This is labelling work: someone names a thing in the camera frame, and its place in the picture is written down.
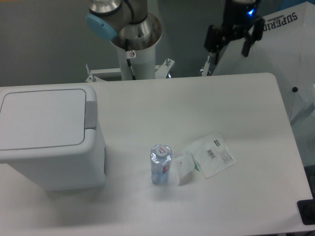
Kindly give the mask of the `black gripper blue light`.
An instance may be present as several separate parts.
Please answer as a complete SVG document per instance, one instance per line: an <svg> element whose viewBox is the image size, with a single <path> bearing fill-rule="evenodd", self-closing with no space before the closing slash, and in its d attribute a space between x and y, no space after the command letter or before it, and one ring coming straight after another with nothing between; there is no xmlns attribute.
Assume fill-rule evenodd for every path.
<svg viewBox="0 0 315 236"><path fill-rule="evenodd" d="M242 55L247 57L251 46L262 39L265 20L257 15L259 4L259 0L225 1L222 25L209 25L204 42L213 64L218 64L221 49L230 41L244 37Z"/></svg>

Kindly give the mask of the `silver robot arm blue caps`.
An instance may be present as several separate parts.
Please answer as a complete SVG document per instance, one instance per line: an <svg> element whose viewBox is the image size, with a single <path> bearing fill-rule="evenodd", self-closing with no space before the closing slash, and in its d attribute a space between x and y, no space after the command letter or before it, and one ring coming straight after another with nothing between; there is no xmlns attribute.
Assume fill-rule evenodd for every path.
<svg viewBox="0 0 315 236"><path fill-rule="evenodd" d="M258 0L227 0L220 26L209 25L204 48L218 63L221 49L244 38L241 54L247 57L252 44L262 39L265 20L257 14ZM86 16L89 28L100 38L124 51L140 51L161 38L161 25L148 13L145 0L91 0Z"/></svg>

